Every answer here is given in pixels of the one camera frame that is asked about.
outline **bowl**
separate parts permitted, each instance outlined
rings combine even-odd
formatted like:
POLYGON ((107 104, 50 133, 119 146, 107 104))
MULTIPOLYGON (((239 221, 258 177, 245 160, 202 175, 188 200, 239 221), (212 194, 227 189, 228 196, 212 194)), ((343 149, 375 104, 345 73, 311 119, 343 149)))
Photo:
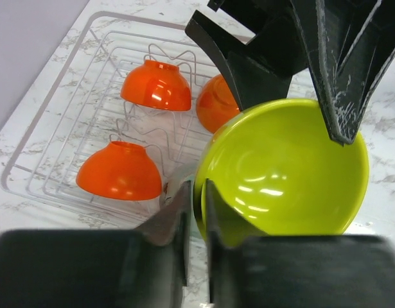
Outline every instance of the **bowl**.
POLYGON ((196 100, 196 113, 200 123, 211 133, 240 113, 222 75, 211 78, 204 85, 196 100))
POLYGON ((162 183, 158 168, 138 144, 112 141, 81 166, 77 185, 92 194, 140 201, 158 197, 162 183))
POLYGON ((361 133, 352 145, 329 139, 318 102, 282 99, 252 107, 207 144, 193 191, 205 237, 203 185, 270 235, 342 234, 363 201, 369 176, 361 133))
POLYGON ((161 110, 191 108, 190 87, 179 67, 153 60, 145 60, 127 75, 120 96, 134 104, 161 110))

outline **lime green bowl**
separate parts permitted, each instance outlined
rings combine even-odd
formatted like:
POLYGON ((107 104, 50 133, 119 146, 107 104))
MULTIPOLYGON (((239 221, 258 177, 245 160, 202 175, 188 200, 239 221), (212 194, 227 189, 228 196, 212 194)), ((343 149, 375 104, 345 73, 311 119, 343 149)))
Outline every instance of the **lime green bowl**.
POLYGON ((369 161, 361 133, 352 145, 329 139, 317 101, 281 99, 237 115, 206 146, 193 191, 203 238, 206 178, 262 232, 342 234, 363 202, 369 161))

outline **wire rack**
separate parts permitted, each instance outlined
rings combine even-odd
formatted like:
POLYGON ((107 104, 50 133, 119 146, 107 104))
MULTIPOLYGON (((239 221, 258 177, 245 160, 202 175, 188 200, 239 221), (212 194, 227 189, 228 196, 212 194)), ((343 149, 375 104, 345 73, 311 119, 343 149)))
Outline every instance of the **wire rack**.
MULTIPOLYGON (((68 52, 68 46, 63 47, 55 56, 68 52)), ((138 225, 159 209, 158 198, 131 202, 89 194, 75 183, 80 166, 113 140, 146 147, 163 180, 176 167, 198 160, 211 134, 196 117, 195 99, 218 70, 184 34, 184 27, 109 12, 91 17, 64 59, 7 163, 1 185, 11 193, 118 227, 138 225), (190 111, 155 110, 120 98, 126 75, 145 59, 179 66, 191 87, 190 111)))

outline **wall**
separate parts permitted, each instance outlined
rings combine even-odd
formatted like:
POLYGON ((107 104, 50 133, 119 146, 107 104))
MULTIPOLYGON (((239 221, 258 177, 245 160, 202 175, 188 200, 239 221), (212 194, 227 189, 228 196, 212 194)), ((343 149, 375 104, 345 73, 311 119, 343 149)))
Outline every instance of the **wall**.
POLYGON ((0 0, 0 129, 89 0, 0 0))

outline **marble countertop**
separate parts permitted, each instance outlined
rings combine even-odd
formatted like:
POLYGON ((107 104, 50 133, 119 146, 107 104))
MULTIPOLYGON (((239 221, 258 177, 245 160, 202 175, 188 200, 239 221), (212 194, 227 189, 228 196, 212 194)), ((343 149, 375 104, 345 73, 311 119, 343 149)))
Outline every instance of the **marble countertop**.
MULTIPOLYGON (((249 33, 226 14, 212 12, 206 7, 205 0, 91 0, 1 130, 0 175, 93 13, 105 10, 186 24, 196 9, 232 33, 249 33)), ((299 80, 302 77, 296 78, 298 84, 302 84, 299 80)), ((395 59, 371 98, 361 131, 369 150, 370 182, 362 208, 347 232, 379 234, 387 237, 395 248, 395 59)), ((4 192, 0 187, 0 232, 14 228, 115 227, 96 216, 32 201, 4 192)), ((185 299, 187 307, 202 307, 207 301, 205 262, 204 245, 197 241, 192 245, 190 286, 185 299)))

